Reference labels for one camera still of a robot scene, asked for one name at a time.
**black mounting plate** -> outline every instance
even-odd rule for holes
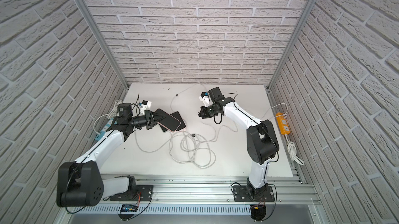
[[[255,199],[252,200],[248,193],[247,193],[247,186],[239,186],[239,185],[233,185],[233,194],[234,194],[234,201],[235,202],[259,202],[263,200],[263,197],[265,198],[265,202],[274,202],[275,197],[273,194],[273,189],[272,186],[266,185],[266,190],[263,192],[263,194]]]
[[[142,202],[148,202],[151,199],[152,189],[154,188],[153,185],[137,185],[137,193],[132,194],[129,191],[115,194],[109,198],[110,201],[137,201],[138,195],[141,193],[140,197]]]

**white cable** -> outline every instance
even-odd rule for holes
[[[202,84],[195,84],[195,85],[192,85],[192,86],[188,87],[187,89],[185,89],[185,90],[179,92],[177,95],[179,95],[179,94],[181,94],[181,93],[187,91],[188,89],[190,89],[190,88],[192,88],[192,87],[194,87],[194,86],[196,86],[196,85],[201,85],[201,86],[203,86],[203,87],[205,88],[205,91],[206,91],[206,87],[205,87],[204,85],[202,85]],[[173,100],[174,100],[175,98],[176,98],[176,96],[173,97],[172,101],[170,102],[170,109],[172,110],[172,112],[174,112],[174,111],[173,111],[173,108],[172,108],[172,103],[173,103]],[[159,147],[158,149],[156,149],[156,150],[154,150],[154,151],[145,151],[145,150],[143,150],[143,149],[139,146],[139,144],[138,144],[136,133],[134,133],[134,138],[135,138],[137,147],[138,147],[142,152],[145,152],[145,153],[154,153],[154,152],[157,152],[157,151],[160,150],[163,146],[165,146],[167,143],[169,143],[169,155],[170,155],[170,157],[173,159],[173,161],[175,161],[175,162],[177,162],[177,163],[180,163],[180,164],[193,163],[193,164],[194,164],[195,166],[197,166],[198,168],[204,169],[204,168],[209,168],[209,167],[211,167],[211,166],[212,166],[213,164],[215,164],[215,162],[216,162],[216,154],[215,154],[215,152],[213,152],[213,151],[211,150],[211,148],[210,148],[210,146],[209,146],[209,143],[210,143],[210,142],[216,142],[216,141],[217,141],[217,138],[219,137],[220,129],[221,129],[222,127],[226,127],[226,128],[230,129],[230,130],[233,131],[233,132],[238,132],[238,128],[237,128],[236,123],[235,123],[235,122],[233,122],[233,123],[234,123],[234,125],[235,125],[236,130],[233,130],[232,128],[230,128],[230,127],[228,127],[228,126],[226,126],[226,125],[222,125],[222,126],[219,127],[219,129],[218,129],[217,131],[216,131],[216,129],[215,129],[212,125],[203,123],[203,124],[205,124],[205,125],[208,125],[208,126],[212,127],[213,130],[215,131],[215,136],[214,136],[211,140],[207,140],[204,136],[202,136],[202,135],[200,135],[200,134],[195,134],[195,133],[192,134],[192,133],[190,133],[190,132],[188,132],[188,131],[178,131],[178,132],[175,132],[175,133],[173,133],[173,134],[170,132],[170,138],[169,138],[165,143],[163,143],[163,144],[161,145],[161,147]],[[175,137],[178,137],[178,136],[182,136],[182,137],[183,137],[183,138],[180,140],[180,149],[181,149],[183,152],[186,152],[186,153],[187,153],[188,160],[186,160],[186,161],[180,161],[180,160],[176,159],[176,158],[172,155],[173,140],[174,140]],[[192,146],[193,146],[192,149],[189,148],[189,143],[192,143]],[[201,147],[200,147],[200,145],[203,144],[203,143],[206,144],[206,147],[205,147],[205,148],[201,148]],[[209,152],[209,161],[208,161],[208,163],[205,164],[205,165],[200,165],[200,164],[198,164],[198,163],[196,162],[197,151],[198,151],[198,150],[201,150],[201,149],[206,149],[206,150],[208,150],[208,152]]]
[[[114,116],[116,116],[118,114],[117,113],[117,108],[118,108],[118,105],[121,104],[121,103],[123,103],[122,100],[115,101],[114,107],[112,108],[111,112],[108,114],[108,117],[107,117],[109,120],[111,120],[113,118],[113,117],[110,116],[111,114],[113,114]]]
[[[259,119],[262,119],[263,117],[266,116],[266,113],[267,113],[268,111],[270,111],[272,108],[277,107],[277,106],[279,106],[279,105],[285,105],[285,107],[286,107],[285,113],[283,113],[283,114],[281,114],[281,115],[278,115],[278,116],[275,116],[275,117],[270,117],[270,118],[276,118],[276,117],[280,117],[280,116],[284,116],[284,118],[286,118],[286,117],[288,116],[288,115],[287,115],[287,112],[288,112],[288,105],[287,105],[286,103],[279,103],[279,104],[277,104],[277,105],[275,105],[275,106],[273,106],[273,107],[270,107],[270,108],[263,114],[262,117],[257,117],[257,116],[255,116],[255,115],[252,114],[252,112],[250,112],[249,110],[246,110],[246,111],[249,112],[249,113],[251,113],[252,116],[254,116],[254,117],[256,117],[256,118],[259,118]]]
[[[94,130],[94,132],[96,132],[98,135],[100,134],[99,132],[96,131],[96,123],[97,123],[97,121],[98,121],[101,117],[104,117],[104,116],[107,116],[107,118],[111,120],[114,116],[117,115],[118,104],[121,104],[121,103],[123,103],[122,100],[117,100],[117,101],[115,101],[114,107],[112,108],[112,110],[111,110],[110,113],[104,114],[104,115],[98,117],[98,118],[96,119],[96,121],[94,121],[94,123],[93,123],[93,130]]]
[[[290,154],[291,161],[296,161],[299,165],[304,165],[301,158],[297,157],[297,147],[294,142],[288,141],[287,134],[284,135],[287,140],[287,151]]]

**yellow power strip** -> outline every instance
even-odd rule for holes
[[[283,114],[283,113],[281,113],[281,112],[277,112],[277,114],[276,114],[276,120],[277,120],[277,123],[278,123],[278,127],[280,128],[281,134],[282,134],[282,135],[285,135],[285,134],[291,133],[291,131],[290,131],[290,127],[288,127],[287,120],[284,119],[284,117],[282,116],[282,114]]]

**red wire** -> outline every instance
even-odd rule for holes
[[[140,205],[140,200],[141,200],[141,192],[138,194],[138,201],[137,201],[136,207],[138,207]]]

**white table surface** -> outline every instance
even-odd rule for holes
[[[186,131],[190,133],[201,134],[208,140],[215,136],[212,129],[216,130],[221,125],[229,126],[235,129],[234,122],[228,117],[223,117],[222,124],[217,125],[212,118],[202,119],[198,117],[198,112],[203,103],[199,100],[201,92],[205,89],[202,85],[194,85],[190,89],[190,84],[132,84],[126,94],[124,103],[134,103],[137,94],[140,93],[140,101],[151,101],[151,111],[161,108],[165,112],[171,114],[179,111],[185,120]],[[262,117],[266,110],[271,106],[267,98],[266,91],[262,85],[204,85],[207,90],[219,87],[222,92],[237,93],[235,98],[243,109],[252,113],[255,117]],[[225,97],[234,97],[234,95],[225,94]],[[270,119],[276,131],[280,151],[279,159],[272,163],[269,168],[269,177],[292,177],[290,164],[287,159],[284,146],[285,140],[281,139],[276,121],[272,118],[272,110],[262,119]],[[162,132],[159,125],[153,129],[146,130],[142,128],[136,131],[137,141],[140,147],[146,151],[153,151],[159,148],[170,138],[169,132]],[[183,152],[179,145],[182,137],[174,138],[174,148],[172,153],[174,157],[183,161],[187,160],[187,152]],[[149,175],[179,175],[179,176],[248,176],[251,171],[252,160],[247,152],[247,135],[245,129],[238,129],[238,132],[232,132],[226,127],[220,130],[219,137],[216,142],[209,144],[212,151],[216,153],[216,162],[207,169],[197,168],[192,163],[179,164],[172,160],[169,156],[169,147],[165,145],[155,153],[144,153],[137,147],[135,136],[131,134],[127,140],[119,146],[112,155],[107,159],[101,167],[102,174],[149,174]],[[206,164],[209,160],[207,150],[199,150],[197,152],[197,163]]]

